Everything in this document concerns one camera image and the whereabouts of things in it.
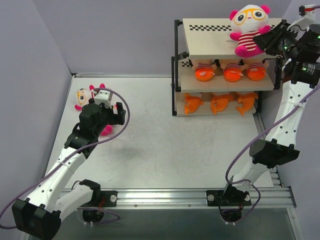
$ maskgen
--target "metal frame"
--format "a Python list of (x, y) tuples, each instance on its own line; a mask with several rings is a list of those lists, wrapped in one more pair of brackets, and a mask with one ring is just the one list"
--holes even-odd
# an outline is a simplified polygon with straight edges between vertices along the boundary
[[(172, 115), (177, 116), (176, 111), (176, 98), (175, 93), (181, 92), (181, 87), (179, 86), (179, 70), (178, 70), (178, 63), (179, 60), (185, 59), (189, 56), (189, 53), (182, 52), (179, 53), (179, 35), (178, 35), (178, 28), (180, 25), (184, 24), (181, 20), (174, 20), (174, 56), (171, 57), (171, 91), (172, 91)], [(280, 57), (276, 58), (276, 64), (281, 66), (282, 59)], [(275, 82), (274, 82), (274, 90), (280, 89), (281, 85), (281, 74), (282, 70), (277, 67), (275, 71)], [(258, 100), (256, 101), (256, 112), (261, 113), (262, 111), (262, 102), (263, 102), (263, 91), (258, 91)]]

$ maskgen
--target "gray wall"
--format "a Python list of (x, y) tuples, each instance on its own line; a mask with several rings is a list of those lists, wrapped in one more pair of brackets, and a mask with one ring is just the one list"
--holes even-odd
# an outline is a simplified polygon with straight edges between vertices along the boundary
[[(246, 4), (281, 17), (291, 0), (33, 0), (73, 73), (168, 76), (174, 20), (228, 18)], [(180, 35), (180, 51), (184, 47)]]
[[(306, 4), (303, 0), (293, 0), (283, 18), (292, 23), (298, 18), (299, 5)], [(320, 10), (317, 12), (316, 23), (320, 23)], [(281, 91), (267, 95), (263, 102), (262, 118), (266, 127), (274, 122), (281, 101)], [(297, 160), (284, 166), (279, 166), (281, 180), (286, 186), (291, 186), (297, 204), (297, 214), (306, 240), (319, 239), (319, 119), (320, 92), (316, 92), (308, 101), (296, 136), (296, 149), (300, 150)]]
[[(44, 174), (71, 75), (32, 0), (0, 7), (0, 208)], [(14, 224), (11, 209), (1, 223)], [(0, 239), (18, 239), (0, 229)]]

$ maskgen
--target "screw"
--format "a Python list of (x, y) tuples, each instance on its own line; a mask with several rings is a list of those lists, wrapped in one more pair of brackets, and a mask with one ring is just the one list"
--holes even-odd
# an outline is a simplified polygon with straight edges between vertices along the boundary
[(212, 194), (208, 195), (206, 198), (209, 202), (213, 202), (215, 200), (215, 196), (213, 196)]
[(115, 203), (117, 201), (117, 196), (116, 195), (111, 195), (110, 196), (110, 202)]

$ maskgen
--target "purple cable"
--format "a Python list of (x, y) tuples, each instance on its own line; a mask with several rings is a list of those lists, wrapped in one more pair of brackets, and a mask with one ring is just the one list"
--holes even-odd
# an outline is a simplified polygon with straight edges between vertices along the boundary
[(119, 221), (121, 218), (120, 216), (115, 213), (115, 212), (112, 212), (112, 211), (108, 211), (108, 210), (105, 210), (105, 209), (101, 209), (101, 208), (95, 208), (95, 207), (78, 207), (78, 210), (83, 210), (83, 211), (100, 211), (100, 212), (104, 212), (105, 214), (111, 214), (113, 216), (115, 216), (116, 218), (114, 219), (108, 219), (108, 220), (105, 220), (105, 221), (100, 221), (100, 222), (94, 222), (92, 223), (92, 225), (102, 225), (102, 224), (109, 224), (109, 223), (112, 223), (112, 222), (115, 222), (115, 221)]
[[(299, 104), (302, 104), (304, 101), (306, 101), (312, 94), (314, 94), (317, 90), (319, 90), (320, 85), (316, 86), (312, 91), (310, 91), (304, 98), (302, 98), (302, 100), (299, 102)], [(231, 170), (231, 168), (235, 165), (235, 163), (238, 161), (238, 159), (242, 156), (242, 154), (245, 153), (245, 151), (251, 147), (252, 144), (254, 144), (254, 142), (256, 142), (258, 139), (260, 139), (263, 135), (269, 133), (271, 131), (271, 129), (275, 128), (277, 125), (279, 125), (280, 123), (282, 123), (284, 120), (288, 119), (289, 117), (291, 117), (298, 109), (300, 108), (299, 105), (295, 106), (291, 112), (289, 112), (286, 116), (284, 116), (283, 118), (281, 118), (279, 121), (275, 122), (270, 128), (264, 130), (262, 133), (260, 133), (258, 136), (256, 136), (251, 142), (249, 142), (240, 152), (239, 154), (233, 159), (233, 161), (230, 163), (229, 167), (227, 168), (226, 172), (225, 172), (225, 180), (231, 184), (240, 184), (243, 182), (249, 182), (251, 183), (252, 187), (257, 191), (258, 193), (258, 199), (256, 200), (256, 202), (252, 205), (252, 207), (250, 208), (250, 210), (243, 216), (243, 218), (239, 219), (238, 221), (236, 221), (235, 223), (243, 220), (244, 218), (246, 218), (253, 210), (254, 208), (257, 206), (257, 204), (259, 203), (260, 199), (261, 199), (261, 193), (259, 191), (259, 189), (249, 180), (249, 179), (242, 179), (239, 181), (230, 181), (229, 180), (229, 172)]]
[[(71, 153), (69, 156), (67, 156), (62, 163), (60, 163), (55, 169), (53, 169), (51, 172), (49, 172), (44, 178), (40, 179), (38, 182), (36, 182), (34, 185), (28, 187), (26, 190), (22, 191), (21, 193), (19, 193), (15, 198), (13, 198), (0, 212), (0, 220), (2, 218), (2, 216), (4, 215), (5, 211), (11, 206), (11, 204), (13, 204), (18, 198), (20, 198), (22, 195), (24, 195), (25, 193), (29, 192), (30, 190), (34, 189), (35, 187), (37, 187), (40, 183), (42, 183), (43, 181), (47, 180), (48, 178), (50, 178), (66, 161), (68, 161), (70, 158), (72, 158), (74, 155), (76, 155), (77, 153), (81, 152), (82, 150), (86, 149), (86, 148), (90, 148), (99, 144), (104, 144), (106, 142), (109, 142), (115, 138), (117, 138), (120, 134), (123, 133), (123, 131), (127, 128), (129, 121), (130, 121), (130, 109), (128, 106), (128, 103), (126, 102), (126, 100), (117, 92), (109, 89), (109, 88), (104, 88), (104, 87), (99, 87), (99, 88), (95, 88), (94, 91), (100, 91), (100, 90), (105, 90), (108, 92), (111, 92), (113, 94), (115, 94), (117, 97), (119, 97), (122, 102), (124, 103), (125, 107), (126, 107), (126, 111), (127, 111), (127, 120), (123, 126), (123, 128), (114, 136), (103, 140), (103, 141), (99, 141), (99, 142), (95, 142), (95, 143), (91, 143), (88, 144), (86, 146), (82, 146), (80, 147), (78, 150), (74, 151), (73, 153)], [(3, 226), (0, 224), (0, 229), (15, 229), (17, 228), (16, 226)]]

